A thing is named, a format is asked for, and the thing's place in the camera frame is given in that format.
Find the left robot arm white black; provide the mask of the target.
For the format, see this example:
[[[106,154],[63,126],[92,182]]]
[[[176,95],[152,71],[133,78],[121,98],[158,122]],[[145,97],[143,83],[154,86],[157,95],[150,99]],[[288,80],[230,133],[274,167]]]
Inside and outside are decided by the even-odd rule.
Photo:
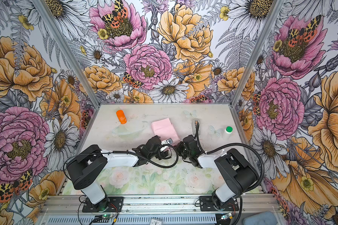
[[[103,170],[112,167],[139,167],[151,163],[164,168],[153,158],[170,159],[172,144],[171,138],[162,141],[159,136],[152,137],[146,144],[131,151],[107,151],[93,144],[64,163],[64,170],[68,172],[74,189],[85,195],[82,212],[119,212],[123,198],[108,197],[97,181],[98,176]]]

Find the purple wrapping paper sheet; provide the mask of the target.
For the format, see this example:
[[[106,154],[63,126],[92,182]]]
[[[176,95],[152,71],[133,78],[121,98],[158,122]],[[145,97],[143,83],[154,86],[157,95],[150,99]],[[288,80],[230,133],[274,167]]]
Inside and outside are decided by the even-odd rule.
[[[154,134],[159,136],[161,141],[171,138],[173,140],[172,146],[179,144],[179,136],[169,118],[152,122],[151,127]]]

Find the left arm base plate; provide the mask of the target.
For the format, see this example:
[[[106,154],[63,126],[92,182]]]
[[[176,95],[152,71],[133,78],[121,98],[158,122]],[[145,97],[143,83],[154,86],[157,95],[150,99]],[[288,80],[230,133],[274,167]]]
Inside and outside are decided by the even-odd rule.
[[[121,212],[124,197],[105,197],[97,204],[93,204],[87,197],[84,201],[82,212],[99,213],[99,212]]]

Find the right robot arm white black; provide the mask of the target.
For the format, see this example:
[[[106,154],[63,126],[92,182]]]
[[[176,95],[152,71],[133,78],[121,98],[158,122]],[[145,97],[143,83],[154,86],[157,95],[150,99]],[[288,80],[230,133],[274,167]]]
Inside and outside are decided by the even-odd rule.
[[[257,156],[260,172],[236,147],[246,148]],[[198,138],[190,135],[185,137],[175,150],[183,160],[188,159],[194,167],[219,170],[224,184],[212,193],[209,210],[224,210],[234,199],[259,186],[264,178],[264,162],[259,153],[243,143],[229,143],[211,151],[204,151]]]

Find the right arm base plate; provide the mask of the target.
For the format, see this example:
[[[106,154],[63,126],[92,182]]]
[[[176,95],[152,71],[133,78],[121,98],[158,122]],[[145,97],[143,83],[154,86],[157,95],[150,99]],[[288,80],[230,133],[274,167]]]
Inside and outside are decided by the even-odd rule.
[[[199,196],[199,207],[201,211],[238,211],[237,200],[230,198],[226,202],[220,201],[214,196]]]

